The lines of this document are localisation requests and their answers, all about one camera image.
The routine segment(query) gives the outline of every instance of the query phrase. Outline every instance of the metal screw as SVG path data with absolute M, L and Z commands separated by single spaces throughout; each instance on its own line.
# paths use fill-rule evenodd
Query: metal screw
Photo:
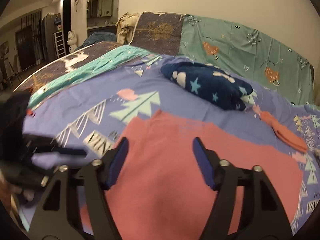
M 260 171 L 262 171 L 262 168 L 259 165 L 256 165 L 253 167 L 253 170 L 256 172 L 260 172 Z
M 95 159 L 91 163 L 93 166 L 100 166 L 102 164 L 102 160 L 100 159 Z
M 229 166 L 229 165 L 230 165 L 230 162 L 228 162 L 227 160 L 221 160 L 219 163 L 220 163 L 220 165 L 223 166 L 223 167 L 226 167 L 226 166 Z
M 41 181 L 41 187 L 45 187 L 45 185 L 47 185 L 47 182 L 49 180 L 48 176 L 44 176 L 42 181 Z
M 69 169 L 69 167 L 67 166 L 67 165 L 61 165 L 60 167 L 59 167 L 59 171 L 61 171 L 61 172 L 64 172 L 64 171 L 66 171 L 66 170 L 68 170 Z

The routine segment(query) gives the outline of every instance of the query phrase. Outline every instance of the deer print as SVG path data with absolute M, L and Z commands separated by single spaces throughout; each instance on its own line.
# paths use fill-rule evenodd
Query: deer print
M 72 59 L 66 59 L 66 58 L 61 59 L 61 61 L 63 61 L 65 63 L 65 66 L 64 66 L 66 68 L 65 72 L 69 73 L 69 72 L 75 70 L 72 66 L 80 61 L 85 60 L 89 56 L 88 54 L 84 54 L 83 51 L 77 52 L 73 55 L 76 57 L 74 57 Z
M 271 68 L 267 67 L 264 74 L 270 83 L 272 82 L 275 86 L 279 85 L 279 72 L 278 71 L 273 71 Z
M 207 55 L 214 55 L 219 52 L 219 48 L 217 46 L 212 46 L 211 44 L 207 42 L 202 42 L 202 45 L 204 47 L 204 50 L 206 51 Z

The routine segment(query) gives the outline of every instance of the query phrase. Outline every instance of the blue pillow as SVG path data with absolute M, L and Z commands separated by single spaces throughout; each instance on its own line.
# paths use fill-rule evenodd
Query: blue pillow
M 245 109 L 241 100 L 253 92 L 247 82 L 234 78 L 217 66 L 197 62 L 169 59 L 161 67 L 161 73 L 188 92 L 205 99 L 224 110 Z

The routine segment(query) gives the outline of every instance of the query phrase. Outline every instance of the teal bedsheet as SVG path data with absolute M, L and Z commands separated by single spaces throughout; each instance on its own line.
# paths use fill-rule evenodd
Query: teal bedsheet
M 179 55 L 257 81 L 295 104 L 313 103 L 309 62 L 283 43 L 244 25 L 186 16 Z
M 115 69 L 120 64 L 136 57 L 144 57 L 150 52 L 134 46 L 123 45 L 115 48 L 99 58 L 73 70 L 72 72 L 60 76 L 47 83 L 35 92 L 29 101 L 29 108 L 36 107 L 45 98 L 61 91 L 67 86 L 76 85 L 106 71 Z

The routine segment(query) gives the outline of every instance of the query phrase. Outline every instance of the blue gripper pad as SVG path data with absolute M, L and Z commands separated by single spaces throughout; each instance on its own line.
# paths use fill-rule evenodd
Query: blue gripper pad
M 193 154 L 196 157 L 197 163 L 201 170 L 202 176 L 204 177 L 205 183 L 213 189 L 215 187 L 214 183 L 214 169 L 211 166 L 207 155 L 205 154 L 206 149 L 204 149 L 199 143 L 198 139 L 195 138 L 192 144 Z
M 118 148 L 118 152 L 116 153 L 115 157 L 113 158 L 113 161 L 111 162 L 111 165 L 109 168 L 108 180 L 106 181 L 106 185 L 108 186 L 108 188 L 111 188 L 114 184 L 116 184 L 116 181 L 119 177 L 120 171 L 124 164 L 124 160 L 127 157 L 128 150 L 129 150 L 128 139 L 123 138 L 122 142 L 117 148 Z

